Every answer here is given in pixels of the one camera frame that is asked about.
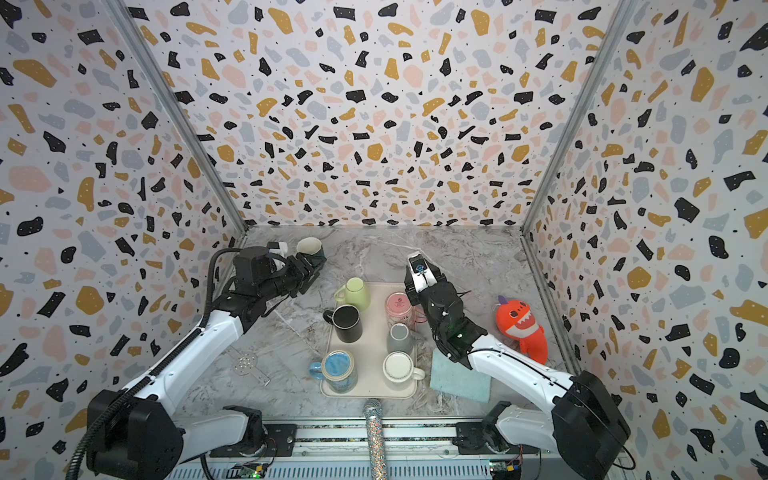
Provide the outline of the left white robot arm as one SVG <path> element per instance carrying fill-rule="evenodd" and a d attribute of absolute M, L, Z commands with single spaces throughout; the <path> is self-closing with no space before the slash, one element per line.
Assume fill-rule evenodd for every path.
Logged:
<path fill-rule="evenodd" d="M 234 274 L 214 293 L 209 276 L 200 322 L 145 373 L 124 388 L 103 390 L 87 408 L 87 431 L 66 476 L 82 468 L 120 479 L 164 479 L 185 461 L 220 447 L 248 453 L 269 447 L 259 410 L 228 406 L 207 417 L 177 423 L 173 415 L 187 392 L 219 357 L 287 298 L 306 293 L 326 258 L 317 239 L 295 254 L 284 242 L 233 248 Z"/>

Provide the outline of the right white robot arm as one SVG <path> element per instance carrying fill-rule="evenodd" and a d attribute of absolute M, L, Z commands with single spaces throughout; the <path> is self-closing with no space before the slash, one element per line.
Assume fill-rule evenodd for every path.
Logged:
<path fill-rule="evenodd" d="M 458 292 L 440 272 L 407 269 L 404 286 L 410 303 L 423 308 L 447 360 L 507 385 L 544 415 L 526 429 L 523 412 L 500 402 L 485 418 L 483 445 L 497 451 L 513 444 L 555 450 L 584 479 L 603 479 L 616 467 L 630 427 L 598 377 L 557 371 L 509 348 L 464 313 Z"/>

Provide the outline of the dark green mug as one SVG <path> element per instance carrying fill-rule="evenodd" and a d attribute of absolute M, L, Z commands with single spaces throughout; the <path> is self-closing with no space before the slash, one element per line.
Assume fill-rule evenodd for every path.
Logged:
<path fill-rule="evenodd" d="M 326 262 L 322 241 L 316 237 L 301 239 L 297 243 L 296 252 L 297 256 L 304 259 L 313 269 L 321 269 Z"/>

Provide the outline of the pink ghost mug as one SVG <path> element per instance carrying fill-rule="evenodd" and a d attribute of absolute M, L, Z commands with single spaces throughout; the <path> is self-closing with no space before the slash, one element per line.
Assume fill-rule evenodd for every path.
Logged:
<path fill-rule="evenodd" d="M 403 324 L 410 330 L 415 330 L 417 324 L 426 322 L 422 307 L 413 306 L 404 292 L 395 292 L 387 297 L 385 312 L 390 326 Z"/>

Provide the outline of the light green mug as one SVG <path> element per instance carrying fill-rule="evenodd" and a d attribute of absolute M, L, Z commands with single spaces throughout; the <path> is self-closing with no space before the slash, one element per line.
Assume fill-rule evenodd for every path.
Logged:
<path fill-rule="evenodd" d="M 334 293 L 334 300 L 338 304 L 353 305 L 364 311 L 371 302 L 368 285 L 359 277 L 350 278 Z"/>

